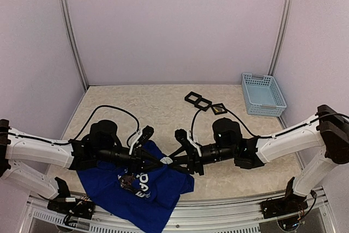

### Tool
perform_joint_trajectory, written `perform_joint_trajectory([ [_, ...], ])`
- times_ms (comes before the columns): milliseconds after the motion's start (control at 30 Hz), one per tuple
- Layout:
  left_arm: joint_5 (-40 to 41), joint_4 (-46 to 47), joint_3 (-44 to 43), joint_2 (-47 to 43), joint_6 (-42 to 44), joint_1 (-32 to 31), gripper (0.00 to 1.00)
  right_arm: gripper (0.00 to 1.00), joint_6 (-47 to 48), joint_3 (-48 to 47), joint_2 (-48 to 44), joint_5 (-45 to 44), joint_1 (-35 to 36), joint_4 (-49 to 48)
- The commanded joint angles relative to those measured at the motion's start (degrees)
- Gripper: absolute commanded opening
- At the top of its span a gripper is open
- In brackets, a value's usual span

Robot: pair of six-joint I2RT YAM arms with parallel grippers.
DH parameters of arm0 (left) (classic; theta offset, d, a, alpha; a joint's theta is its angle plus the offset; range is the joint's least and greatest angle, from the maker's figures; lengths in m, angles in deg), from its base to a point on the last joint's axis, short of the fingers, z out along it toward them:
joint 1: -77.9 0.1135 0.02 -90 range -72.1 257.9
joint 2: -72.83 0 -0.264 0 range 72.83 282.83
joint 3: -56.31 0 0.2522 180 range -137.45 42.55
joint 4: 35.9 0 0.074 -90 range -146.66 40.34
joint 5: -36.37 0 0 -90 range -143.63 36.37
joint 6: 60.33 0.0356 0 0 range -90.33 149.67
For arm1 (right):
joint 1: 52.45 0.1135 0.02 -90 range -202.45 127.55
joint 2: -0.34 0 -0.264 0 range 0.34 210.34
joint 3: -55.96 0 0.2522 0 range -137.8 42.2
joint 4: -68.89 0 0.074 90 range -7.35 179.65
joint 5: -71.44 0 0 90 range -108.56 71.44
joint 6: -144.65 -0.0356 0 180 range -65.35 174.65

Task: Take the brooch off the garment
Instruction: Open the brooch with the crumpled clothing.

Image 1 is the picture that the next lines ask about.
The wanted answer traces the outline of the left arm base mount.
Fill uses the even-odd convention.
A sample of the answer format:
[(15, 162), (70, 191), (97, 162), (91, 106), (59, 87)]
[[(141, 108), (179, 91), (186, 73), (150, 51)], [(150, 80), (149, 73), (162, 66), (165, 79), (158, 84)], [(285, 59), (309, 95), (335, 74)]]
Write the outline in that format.
[(49, 200), (47, 209), (60, 214), (70, 214), (73, 217), (92, 219), (95, 203), (86, 198), (59, 195)]

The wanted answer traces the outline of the blue printed t-shirt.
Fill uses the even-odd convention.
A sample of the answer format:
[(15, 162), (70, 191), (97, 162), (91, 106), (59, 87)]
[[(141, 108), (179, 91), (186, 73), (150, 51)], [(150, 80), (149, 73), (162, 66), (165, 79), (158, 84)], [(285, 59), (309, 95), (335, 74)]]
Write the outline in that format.
[(162, 232), (180, 196), (193, 192), (195, 183), (190, 174), (168, 165), (131, 175), (125, 166), (99, 161), (77, 174), (96, 205), (144, 232)]

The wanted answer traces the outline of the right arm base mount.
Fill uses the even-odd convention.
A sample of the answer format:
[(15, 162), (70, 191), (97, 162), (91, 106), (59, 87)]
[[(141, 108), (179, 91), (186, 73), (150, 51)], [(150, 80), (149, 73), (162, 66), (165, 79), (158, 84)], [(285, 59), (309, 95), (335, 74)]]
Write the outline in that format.
[(285, 195), (277, 199), (267, 199), (260, 204), (264, 219), (298, 213), (298, 220), (303, 219), (309, 211), (306, 196), (294, 193), (292, 186), (287, 187)]

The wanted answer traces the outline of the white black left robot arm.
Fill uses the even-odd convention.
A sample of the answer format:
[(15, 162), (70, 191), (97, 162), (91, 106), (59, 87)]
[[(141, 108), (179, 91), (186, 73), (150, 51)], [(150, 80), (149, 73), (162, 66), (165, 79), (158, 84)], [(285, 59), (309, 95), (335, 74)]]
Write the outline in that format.
[(30, 136), (11, 128), (9, 121), (1, 120), (1, 179), (16, 183), (44, 199), (54, 201), (62, 212), (69, 214), (76, 209), (67, 183), (58, 177), (49, 178), (23, 160), (57, 165), (68, 170), (82, 171), (108, 162), (125, 166), (129, 172), (151, 171), (163, 166), (155, 156), (143, 149), (154, 129), (146, 126), (137, 134), (130, 147), (123, 147), (117, 137), (117, 125), (101, 120), (90, 127), (89, 134), (81, 140), (48, 140)]

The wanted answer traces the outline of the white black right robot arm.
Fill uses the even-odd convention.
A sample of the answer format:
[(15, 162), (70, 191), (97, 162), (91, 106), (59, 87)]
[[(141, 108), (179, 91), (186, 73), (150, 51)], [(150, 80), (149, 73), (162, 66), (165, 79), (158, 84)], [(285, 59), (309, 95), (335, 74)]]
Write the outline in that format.
[(283, 213), (291, 213), (328, 173), (348, 163), (348, 116), (328, 105), (319, 106), (305, 121), (278, 133), (252, 134), (245, 139), (241, 132), (245, 126), (239, 117), (234, 121), (220, 118), (212, 124), (214, 143), (205, 146), (197, 142), (192, 129), (178, 129), (174, 136), (180, 148), (163, 161), (173, 168), (203, 175), (206, 164), (233, 159), (239, 168), (255, 169), (285, 155), (318, 147), (320, 151), (301, 174), (289, 180), (286, 194), (279, 201)]

